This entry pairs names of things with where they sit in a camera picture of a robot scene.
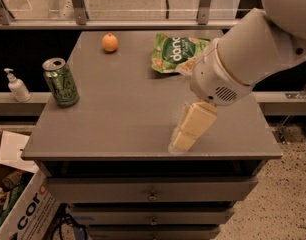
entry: pump dispenser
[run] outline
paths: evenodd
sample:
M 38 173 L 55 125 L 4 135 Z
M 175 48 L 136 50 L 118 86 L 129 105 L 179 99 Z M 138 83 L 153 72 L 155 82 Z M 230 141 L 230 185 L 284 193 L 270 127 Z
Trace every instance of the pump dispenser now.
M 9 88 L 18 102 L 25 102 L 31 98 L 31 94 L 21 79 L 17 79 L 11 72 L 13 69 L 5 68 L 9 79 Z

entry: snack bag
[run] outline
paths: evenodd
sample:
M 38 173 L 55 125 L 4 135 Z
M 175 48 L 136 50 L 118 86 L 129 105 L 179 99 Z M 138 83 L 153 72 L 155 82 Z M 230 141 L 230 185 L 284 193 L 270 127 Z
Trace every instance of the snack bag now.
M 210 43 L 209 39 L 168 37 L 158 33 L 154 41 L 152 68 L 160 73 L 192 74 L 194 60 Z

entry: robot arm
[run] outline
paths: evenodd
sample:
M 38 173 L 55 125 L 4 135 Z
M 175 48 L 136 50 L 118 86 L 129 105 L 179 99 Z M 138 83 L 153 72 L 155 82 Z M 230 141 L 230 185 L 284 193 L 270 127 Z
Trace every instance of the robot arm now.
M 264 78 L 306 61 L 306 0 L 262 3 L 264 10 L 250 11 L 196 58 L 191 90 L 204 103 L 193 104 L 181 116 L 171 153 L 187 151 L 207 131 L 216 106 L 233 104 Z

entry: orange fruit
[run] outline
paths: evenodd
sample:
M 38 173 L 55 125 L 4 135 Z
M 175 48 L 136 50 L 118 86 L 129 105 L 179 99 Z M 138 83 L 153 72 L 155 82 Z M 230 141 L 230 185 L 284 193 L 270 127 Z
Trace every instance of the orange fruit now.
M 108 33 L 102 38 L 103 49 L 107 52 L 114 52 L 117 50 L 118 41 L 115 35 Z

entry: soda can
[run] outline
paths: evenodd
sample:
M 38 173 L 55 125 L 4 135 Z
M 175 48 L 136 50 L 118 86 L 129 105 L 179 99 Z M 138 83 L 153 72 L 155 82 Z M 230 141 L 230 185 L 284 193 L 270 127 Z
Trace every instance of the soda can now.
M 69 65 L 61 58 L 52 58 L 43 63 L 44 78 L 60 107 L 70 107 L 79 100 L 79 94 Z

